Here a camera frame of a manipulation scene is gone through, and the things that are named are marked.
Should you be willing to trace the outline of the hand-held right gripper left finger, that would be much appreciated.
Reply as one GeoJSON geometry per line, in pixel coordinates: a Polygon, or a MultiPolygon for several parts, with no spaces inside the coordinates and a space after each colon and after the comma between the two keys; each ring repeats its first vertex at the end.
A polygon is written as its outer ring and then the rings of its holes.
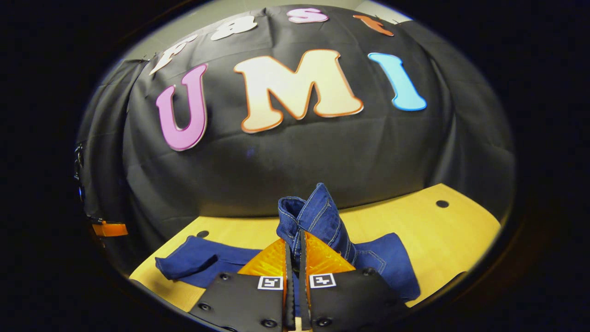
{"type": "Polygon", "coordinates": [[[293,331],[289,246],[278,239],[237,273],[219,273],[189,313],[229,331],[293,331]]]}

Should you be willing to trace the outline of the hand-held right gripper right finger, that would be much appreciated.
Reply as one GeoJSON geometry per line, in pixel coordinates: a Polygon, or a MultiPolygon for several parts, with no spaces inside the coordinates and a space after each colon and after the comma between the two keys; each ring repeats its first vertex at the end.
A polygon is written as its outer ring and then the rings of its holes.
{"type": "Polygon", "coordinates": [[[372,267],[355,269],[307,231],[299,231],[299,296],[304,331],[379,331],[406,305],[372,267]]]}

